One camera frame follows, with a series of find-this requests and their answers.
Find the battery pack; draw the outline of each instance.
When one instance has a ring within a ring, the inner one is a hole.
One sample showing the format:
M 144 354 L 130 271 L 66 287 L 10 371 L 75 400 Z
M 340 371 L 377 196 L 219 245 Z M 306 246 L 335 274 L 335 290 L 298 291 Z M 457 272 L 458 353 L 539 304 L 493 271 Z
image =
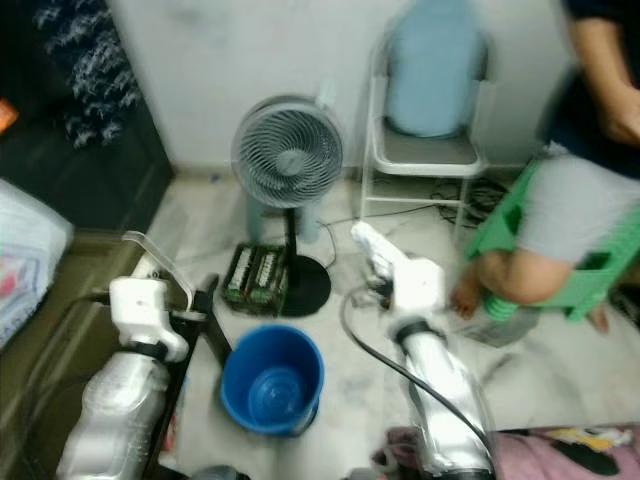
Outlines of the battery pack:
M 287 291 L 285 247 L 241 243 L 223 284 L 223 299 L 232 310 L 277 316 Z

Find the fan base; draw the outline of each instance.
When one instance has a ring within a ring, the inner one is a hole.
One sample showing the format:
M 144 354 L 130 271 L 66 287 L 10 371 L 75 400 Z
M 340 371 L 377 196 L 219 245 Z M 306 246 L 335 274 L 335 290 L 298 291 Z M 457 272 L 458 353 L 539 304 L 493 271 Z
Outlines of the fan base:
M 331 278 L 320 263 L 298 255 L 296 266 L 300 281 L 297 285 L 290 285 L 287 290 L 281 312 L 283 317 L 313 315 L 327 303 L 331 294 Z

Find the white wall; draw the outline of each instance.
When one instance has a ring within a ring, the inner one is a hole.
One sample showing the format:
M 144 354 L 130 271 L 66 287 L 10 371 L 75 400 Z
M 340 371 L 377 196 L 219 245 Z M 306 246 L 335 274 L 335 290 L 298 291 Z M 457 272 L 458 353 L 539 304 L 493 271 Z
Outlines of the white wall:
M 208 168 L 228 162 L 256 102 L 315 95 L 327 81 L 351 146 L 371 46 L 408 0 L 108 1 L 172 162 Z M 494 61 L 474 135 L 493 163 L 518 163 L 567 61 L 559 0 L 475 1 Z

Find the dark shirt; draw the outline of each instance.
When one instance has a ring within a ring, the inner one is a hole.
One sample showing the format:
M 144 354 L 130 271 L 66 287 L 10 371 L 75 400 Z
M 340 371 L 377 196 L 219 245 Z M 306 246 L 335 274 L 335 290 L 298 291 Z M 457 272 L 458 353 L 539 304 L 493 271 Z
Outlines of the dark shirt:
M 565 0 L 575 19 L 606 18 L 623 32 L 627 66 L 640 88 L 640 0 Z M 603 132 L 599 112 L 584 78 L 574 74 L 551 121 L 551 140 L 572 153 L 622 175 L 640 179 L 640 148 L 611 140 Z

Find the pink cloth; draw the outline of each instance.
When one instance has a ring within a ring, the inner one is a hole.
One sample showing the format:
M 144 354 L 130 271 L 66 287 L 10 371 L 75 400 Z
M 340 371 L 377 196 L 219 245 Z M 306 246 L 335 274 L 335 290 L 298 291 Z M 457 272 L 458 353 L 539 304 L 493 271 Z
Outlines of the pink cloth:
M 607 450 L 618 465 L 614 476 L 595 474 L 573 462 L 551 446 L 553 440 L 498 433 L 495 435 L 494 459 L 504 480 L 640 480 L 640 428 L 634 431 L 631 445 Z
M 496 433 L 493 436 L 493 459 L 500 480 L 640 480 L 640 427 L 633 430 L 633 441 L 624 446 L 614 447 L 605 453 L 611 456 L 620 473 L 602 476 L 591 472 L 569 459 L 552 444 L 552 438 L 545 437 L 547 430 L 531 430 L 529 435 Z M 417 456 L 417 436 L 413 428 L 392 428 L 387 432 L 387 444 L 374 454 L 374 463 L 388 466 L 397 463 L 402 476 L 407 470 L 416 472 L 419 468 Z

